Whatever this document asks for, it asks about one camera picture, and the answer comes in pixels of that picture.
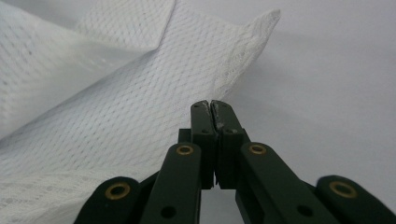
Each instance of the white nonwoven fabric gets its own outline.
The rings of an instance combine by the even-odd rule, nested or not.
[[[125,35],[130,28],[98,21],[121,2],[99,2],[77,33]],[[278,19],[273,10],[237,26],[176,1],[158,48],[0,140],[0,223],[72,223],[103,181],[158,171],[178,129],[190,126],[191,104],[225,96]],[[79,30],[87,22],[96,32]]]

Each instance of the white cloth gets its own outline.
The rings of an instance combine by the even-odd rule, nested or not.
[[[141,10],[135,10],[136,6],[148,8],[152,20],[134,19],[132,12]],[[71,223],[104,180],[117,175],[142,180],[156,172],[167,149],[177,141],[178,129],[189,127],[190,105],[225,96],[262,52],[279,19],[279,11],[273,10],[245,26],[236,26],[196,12],[182,1],[158,0],[100,1],[76,22],[65,24],[1,2],[0,11],[0,35],[14,35],[0,39],[0,80],[6,81],[0,91],[15,95],[7,98],[9,95],[2,94],[0,98],[0,120],[6,124],[1,126],[6,127],[3,135],[8,134],[9,123],[21,126],[119,67],[0,140],[1,223]],[[48,33],[38,32],[34,28],[38,23]],[[136,26],[141,29],[132,32]],[[23,45],[25,39],[18,39],[16,36],[21,35],[15,35],[17,32],[27,33],[26,38],[36,40],[43,50],[34,48],[30,54],[29,45]],[[41,38],[47,35],[52,37],[50,43]],[[100,50],[91,51],[85,44],[97,45]],[[8,55],[10,46],[16,50],[12,56]],[[81,50],[89,60],[76,56]],[[22,52],[43,58],[28,61],[30,56]],[[94,59],[97,61],[92,67],[76,66]],[[53,64],[46,66],[46,60]],[[69,69],[77,71],[69,74]],[[59,76],[59,86],[53,82],[57,78],[42,84],[46,75]],[[37,84],[25,77],[20,82],[10,81],[18,76],[37,80]],[[43,92],[59,98],[42,100]],[[21,111],[35,104],[43,106],[33,111],[33,116]]]

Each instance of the white mesh fabric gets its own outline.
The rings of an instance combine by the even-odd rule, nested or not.
[[[110,7],[101,20],[93,13],[101,8],[94,8],[77,32],[0,2],[0,139],[158,48],[174,1],[127,2]],[[117,13],[135,7],[142,11]]]
[[[71,223],[104,180],[156,172],[190,105],[224,96],[278,19],[235,26],[177,1],[156,50],[0,141],[2,222]]]

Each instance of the fabric fold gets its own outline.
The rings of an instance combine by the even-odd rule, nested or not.
[[[158,48],[174,4],[100,1],[67,29],[0,2],[0,139]]]

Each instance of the white background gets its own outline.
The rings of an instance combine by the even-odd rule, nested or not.
[[[351,178],[396,212],[396,1],[190,2],[240,24],[281,9],[227,102],[302,180]],[[205,191],[201,223],[243,223],[233,197]]]

